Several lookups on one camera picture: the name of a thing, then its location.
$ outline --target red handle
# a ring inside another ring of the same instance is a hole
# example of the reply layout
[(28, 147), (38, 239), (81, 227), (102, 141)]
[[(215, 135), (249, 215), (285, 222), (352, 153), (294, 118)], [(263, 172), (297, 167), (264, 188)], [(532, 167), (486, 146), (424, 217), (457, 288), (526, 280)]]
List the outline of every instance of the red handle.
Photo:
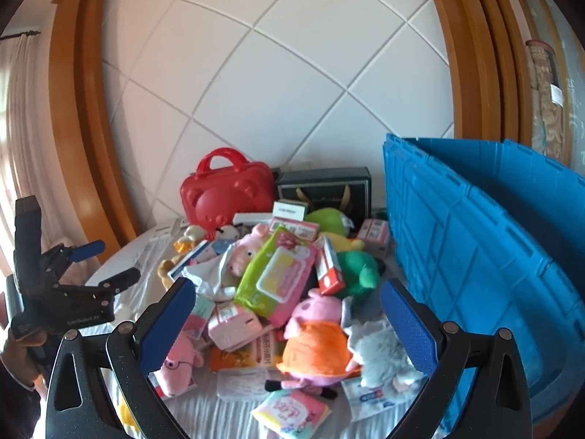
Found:
[(214, 157), (227, 158), (230, 162), (232, 162), (233, 168), (236, 172), (242, 171), (244, 165), (248, 163), (245, 156), (238, 152), (238, 150), (231, 149), (229, 147), (222, 147), (220, 149), (215, 149), (211, 153), (208, 153), (206, 156), (201, 158), (199, 165), (197, 165), (197, 171), (195, 171), (196, 177), (201, 177), (207, 172), (211, 171), (211, 160)]

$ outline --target curtain rod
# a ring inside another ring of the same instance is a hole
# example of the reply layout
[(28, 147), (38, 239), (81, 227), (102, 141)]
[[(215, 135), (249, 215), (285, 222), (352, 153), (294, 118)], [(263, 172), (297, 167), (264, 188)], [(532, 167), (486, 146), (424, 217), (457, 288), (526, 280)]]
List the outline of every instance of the curtain rod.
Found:
[(9, 40), (10, 38), (18, 38), (20, 36), (34, 36), (40, 34), (40, 31), (23, 31), (22, 33), (9, 34), (8, 36), (0, 36), (0, 41)]

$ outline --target red suitcase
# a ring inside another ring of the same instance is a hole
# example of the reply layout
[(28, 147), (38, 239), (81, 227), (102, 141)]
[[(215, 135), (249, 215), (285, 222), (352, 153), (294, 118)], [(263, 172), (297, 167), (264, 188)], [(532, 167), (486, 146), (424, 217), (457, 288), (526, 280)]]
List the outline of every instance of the red suitcase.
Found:
[[(227, 158), (232, 167), (211, 169), (213, 157)], [(216, 230), (232, 223), (236, 213), (272, 212), (274, 179), (267, 164), (249, 162), (238, 150), (221, 148), (204, 156), (197, 171), (181, 185), (189, 224), (199, 225), (214, 239)]]

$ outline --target orange dress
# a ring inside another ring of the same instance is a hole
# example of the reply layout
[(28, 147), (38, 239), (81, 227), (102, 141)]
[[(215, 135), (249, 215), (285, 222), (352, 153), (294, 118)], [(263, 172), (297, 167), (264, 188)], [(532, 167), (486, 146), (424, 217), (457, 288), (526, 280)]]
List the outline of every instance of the orange dress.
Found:
[(352, 359), (347, 349), (347, 336), (339, 324), (309, 321), (301, 324), (301, 332), (288, 340), (283, 362), (277, 368), (294, 375), (335, 377), (346, 375)]

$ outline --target gray plush toy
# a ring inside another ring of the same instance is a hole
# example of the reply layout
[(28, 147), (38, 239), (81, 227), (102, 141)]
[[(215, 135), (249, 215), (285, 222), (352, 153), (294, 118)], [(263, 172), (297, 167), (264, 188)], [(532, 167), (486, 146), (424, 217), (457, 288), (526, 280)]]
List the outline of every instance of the gray plush toy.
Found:
[[(349, 312), (351, 298), (343, 302), (344, 311)], [(349, 337), (347, 349), (353, 353), (353, 360), (362, 365), (363, 387), (379, 387), (392, 381), (398, 402), (418, 394), (422, 385), (419, 380), (424, 375), (412, 365), (387, 318), (361, 323), (346, 316), (341, 325)]]

